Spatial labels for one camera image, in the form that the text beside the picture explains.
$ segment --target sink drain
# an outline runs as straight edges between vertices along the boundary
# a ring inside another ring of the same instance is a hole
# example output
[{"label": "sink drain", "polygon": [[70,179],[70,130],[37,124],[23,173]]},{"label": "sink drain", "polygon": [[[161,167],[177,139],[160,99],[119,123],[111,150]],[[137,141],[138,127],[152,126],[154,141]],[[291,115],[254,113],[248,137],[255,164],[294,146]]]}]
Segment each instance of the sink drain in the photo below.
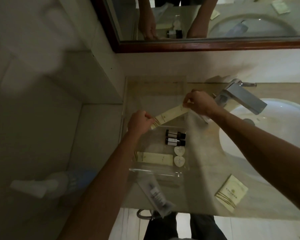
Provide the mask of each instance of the sink drain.
[{"label": "sink drain", "polygon": [[243,119],[243,121],[255,126],[255,123],[251,119]]}]

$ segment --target mirror frame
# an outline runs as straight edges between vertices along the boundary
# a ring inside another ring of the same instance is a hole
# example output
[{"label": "mirror frame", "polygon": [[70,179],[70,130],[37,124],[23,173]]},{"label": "mirror frame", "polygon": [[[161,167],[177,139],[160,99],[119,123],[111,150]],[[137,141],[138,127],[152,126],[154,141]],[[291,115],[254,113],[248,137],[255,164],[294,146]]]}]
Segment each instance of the mirror frame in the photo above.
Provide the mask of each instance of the mirror frame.
[{"label": "mirror frame", "polygon": [[108,15],[106,0],[91,0],[112,50],[115,53],[146,53],[146,52],[190,52],[190,51],[242,51],[242,50],[275,50],[300,49],[298,38],[271,38],[271,40],[243,39],[189,39],[180,41],[120,41]]}]

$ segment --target faucet handle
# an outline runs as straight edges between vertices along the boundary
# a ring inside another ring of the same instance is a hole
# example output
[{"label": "faucet handle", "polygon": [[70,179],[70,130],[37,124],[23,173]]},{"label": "faucet handle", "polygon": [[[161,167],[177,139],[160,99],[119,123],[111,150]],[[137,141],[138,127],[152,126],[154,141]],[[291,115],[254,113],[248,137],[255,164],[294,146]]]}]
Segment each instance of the faucet handle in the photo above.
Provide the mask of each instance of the faucet handle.
[{"label": "faucet handle", "polygon": [[256,83],[251,83],[251,82],[241,82],[241,83],[239,83],[239,85],[241,87],[256,87],[257,86]]}]

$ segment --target mirror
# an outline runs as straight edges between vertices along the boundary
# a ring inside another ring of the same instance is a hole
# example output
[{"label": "mirror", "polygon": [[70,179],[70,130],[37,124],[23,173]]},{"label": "mirror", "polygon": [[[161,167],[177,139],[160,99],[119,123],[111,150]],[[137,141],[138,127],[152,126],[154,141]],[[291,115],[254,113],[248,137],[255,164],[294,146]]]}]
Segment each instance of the mirror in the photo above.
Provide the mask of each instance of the mirror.
[{"label": "mirror", "polygon": [[300,0],[91,1],[110,43],[142,52],[300,48]]}]

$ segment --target faucet spout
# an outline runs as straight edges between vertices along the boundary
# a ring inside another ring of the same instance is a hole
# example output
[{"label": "faucet spout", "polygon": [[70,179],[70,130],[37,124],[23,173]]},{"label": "faucet spout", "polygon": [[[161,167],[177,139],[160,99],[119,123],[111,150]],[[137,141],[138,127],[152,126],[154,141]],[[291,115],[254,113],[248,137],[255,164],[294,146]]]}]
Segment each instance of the faucet spout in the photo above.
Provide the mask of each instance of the faucet spout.
[{"label": "faucet spout", "polygon": [[242,104],[245,108],[250,110],[255,115],[260,114],[267,104],[261,99],[242,88],[238,83],[230,84],[226,89],[222,91],[226,96],[232,98],[238,103]]}]

